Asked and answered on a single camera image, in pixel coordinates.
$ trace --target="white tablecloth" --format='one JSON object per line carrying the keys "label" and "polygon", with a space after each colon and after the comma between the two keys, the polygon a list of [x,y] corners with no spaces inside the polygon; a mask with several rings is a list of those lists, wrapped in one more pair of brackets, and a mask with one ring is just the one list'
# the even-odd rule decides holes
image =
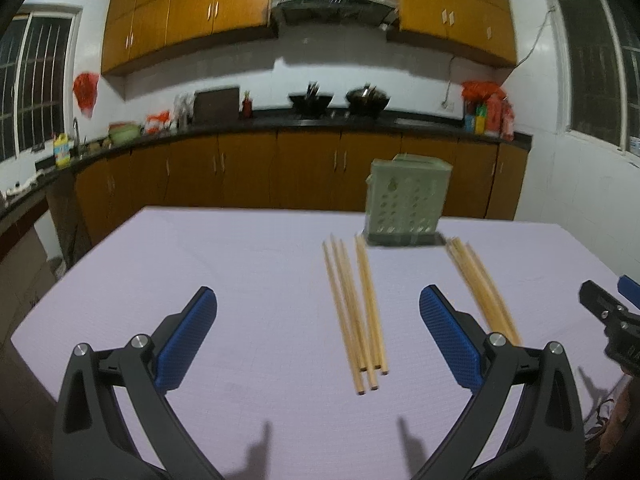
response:
{"label": "white tablecloth", "polygon": [[[444,248],[369,248],[390,373],[357,396],[348,370],[321,243],[350,242],[361,214],[147,208],[84,257],[40,301],[12,342],[57,398],[73,346],[123,346],[212,288],[218,317],[168,400],[228,480],[408,478],[469,398],[418,313],[435,283],[459,310],[482,317]],[[583,416],[619,380],[602,325],[578,302],[584,280],[614,295],[617,277],[561,227],[443,219],[471,242],[509,305],[524,345],[560,341]],[[128,402],[142,456],[159,465]],[[512,388],[479,462],[497,451],[520,388]]]}

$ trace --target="range hood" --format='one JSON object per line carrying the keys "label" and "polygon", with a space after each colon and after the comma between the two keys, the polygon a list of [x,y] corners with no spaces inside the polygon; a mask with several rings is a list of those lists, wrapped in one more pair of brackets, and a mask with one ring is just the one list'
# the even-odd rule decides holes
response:
{"label": "range hood", "polygon": [[360,23],[378,27],[392,23],[396,9],[376,0],[278,0],[276,20],[286,25],[301,23]]}

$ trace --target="black countertop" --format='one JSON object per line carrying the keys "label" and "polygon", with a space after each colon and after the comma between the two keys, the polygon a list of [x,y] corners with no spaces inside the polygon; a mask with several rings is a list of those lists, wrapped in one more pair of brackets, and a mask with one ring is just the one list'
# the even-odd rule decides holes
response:
{"label": "black countertop", "polygon": [[527,151],[531,149],[532,136],[530,135],[516,132],[514,140],[511,142],[493,137],[477,136],[465,131],[462,120],[395,110],[385,110],[377,119],[349,116],[346,112],[345,108],[330,108],[328,114],[323,118],[303,119],[293,115],[290,108],[256,110],[252,119],[239,119],[229,123],[192,124],[185,131],[172,132],[167,130],[152,136],[142,136],[120,146],[113,146],[75,158],[64,168],[53,167],[45,170],[31,188],[10,199],[5,208],[0,209],[0,221],[24,203],[32,194],[52,184],[63,172],[77,173],[106,156],[115,156],[134,148],[172,142],[187,137],[238,132],[251,134],[252,132],[275,130],[309,132],[338,130],[390,135],[406,133],[412,136],[456,138],[485,144],[510,144]]}

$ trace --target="blue gripper pad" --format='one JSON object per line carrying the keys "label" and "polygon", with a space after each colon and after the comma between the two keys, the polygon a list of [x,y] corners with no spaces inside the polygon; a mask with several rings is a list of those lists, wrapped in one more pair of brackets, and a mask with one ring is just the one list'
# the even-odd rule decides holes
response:
{"label": "blue gripper pad", "polygon": [[640,285],[626,274],[618,280],[618,292],[636,307],[640,308]]}
{"label": "blue gripper pad", "polygon": [[420,294],[420,316],[458,384],[475,394],[482,386],[480,354],[447,306],[429,287]]}
{"label": "blue gripper pad", "polygon": [[156,358],[156,390],[175,390],[216,319],[218,302],[210,288],[203,287],[185,308],[186,315]]}

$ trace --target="window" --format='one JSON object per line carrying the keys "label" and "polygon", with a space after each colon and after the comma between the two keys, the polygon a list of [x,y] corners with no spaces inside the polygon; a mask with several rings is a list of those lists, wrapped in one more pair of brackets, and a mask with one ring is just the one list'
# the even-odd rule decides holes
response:
{"label": "window", "polygon": [[0,162],[64,131],[66,51],[72,16],[17,16],[0,38]]}
{"label": "window", "polygon": [[614,0],[558,0],[570,129],[630,149],[640,136],[640,40]]}

